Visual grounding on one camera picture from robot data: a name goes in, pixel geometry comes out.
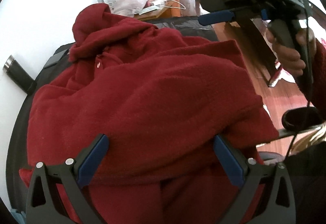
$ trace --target wooden table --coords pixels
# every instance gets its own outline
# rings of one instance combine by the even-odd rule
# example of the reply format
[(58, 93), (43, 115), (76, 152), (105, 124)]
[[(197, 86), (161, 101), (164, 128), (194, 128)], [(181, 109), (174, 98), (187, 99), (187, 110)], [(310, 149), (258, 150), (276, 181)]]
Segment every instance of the wooden table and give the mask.
[(146, 21), (151, 19), (157, 19), (157, 18), (169, 18), (173, 16), (181, 16), (180, 15), (180, 9), (179, 8), (168, 8), (168, 7), (180, 7), (180, 5), (174, 1), (166, 1), (164, 2), (164, 5), (167, 7), (163, 7), (159, 5), (160, 9), (154, 10), (148, 13), (144, 13), (142, 15), (135, 15), (134, 18)]

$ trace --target human hand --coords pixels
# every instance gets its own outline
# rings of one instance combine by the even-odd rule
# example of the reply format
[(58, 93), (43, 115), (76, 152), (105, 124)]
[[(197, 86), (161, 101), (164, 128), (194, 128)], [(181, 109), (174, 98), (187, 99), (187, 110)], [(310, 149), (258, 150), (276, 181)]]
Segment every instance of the human hand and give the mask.
[[(307, 29), (303, 28), (296, 35), (297, 42), (301, 46), (306, 46), (306, 32)], [(266, 32), (266, 37), (267, 40), (273, 44), (273, 51), (275, 51), (277, 54), (278, 61), (281, 63), (283, 69), (293, 77), (299, 77), (303, 75), (303, 69), (306, 67), (306, 64), (303, 60), (300, 59), (299, 52), (295, 49), (282, 46), (280, 43), (278, 43), (277, 39), (269, 30)], [(316, 55), (317, 46), (315, 34), (312, 29), (309, 29), (309, 50), (313, 62)]]

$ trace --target red sleeve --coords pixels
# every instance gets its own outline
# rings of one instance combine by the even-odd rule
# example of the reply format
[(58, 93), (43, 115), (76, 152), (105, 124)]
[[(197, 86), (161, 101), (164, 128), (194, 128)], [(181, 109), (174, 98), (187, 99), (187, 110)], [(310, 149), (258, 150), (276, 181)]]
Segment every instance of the red sleeve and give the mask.
[(326, 49), (317, 40), (317, 53), (312, 66), (314, 90), (312, 103), (326, 119)]

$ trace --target metal screw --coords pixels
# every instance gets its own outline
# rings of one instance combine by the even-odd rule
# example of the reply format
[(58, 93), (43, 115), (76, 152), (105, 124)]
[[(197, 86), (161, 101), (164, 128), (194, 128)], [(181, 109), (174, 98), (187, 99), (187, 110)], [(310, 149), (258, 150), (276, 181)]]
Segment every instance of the metal screw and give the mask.
[(72, 165), (74, 163), (74, 159), (69, 158), (66, 160), (66, 165)]
[(249, 158), (248, 163), (251, 164), (251, 165), (255, 165), (257, 162), (256, 162), (256, 160), (254, 158)]
[(283, 164), (283, 163), (281, 163), (281, 162), (280, 162), (280, 163), (278, 164), (278, 168), (280, 168), (280, 169), (284, 169), (284, 168), (285, 168), (285, 166), (284, 166), (284, 164)]
[(36, 164), (36, 168), (41, 168), (43, 166), (43, 162), (38, 162), (37, 164)]

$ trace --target red fleece garment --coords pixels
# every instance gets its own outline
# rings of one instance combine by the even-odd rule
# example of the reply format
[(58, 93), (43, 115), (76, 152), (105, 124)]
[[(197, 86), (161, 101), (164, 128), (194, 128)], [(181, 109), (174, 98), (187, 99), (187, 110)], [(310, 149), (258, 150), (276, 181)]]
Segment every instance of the red fleece garment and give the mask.
[(311, 102), (318, 108), (323, 118), (326, 120), (326, 47), (318, 40), (317, 52), (312, 65), (314, 76), (313, 96)]
[[(33, 100), (28, 163), (63, 163), (104, 133), (110, 149), (88, 191), (108, 223), (215, 223), (238, 189), (213, 137), (222, 133), (257, 159), (255, 146), (278, 137), (236, 42), (183, 37), (113, 15), (106, 4), (84, 9), (73, 33), (73, 65)], [(20, 174), (28, 185), (32, 172)]]

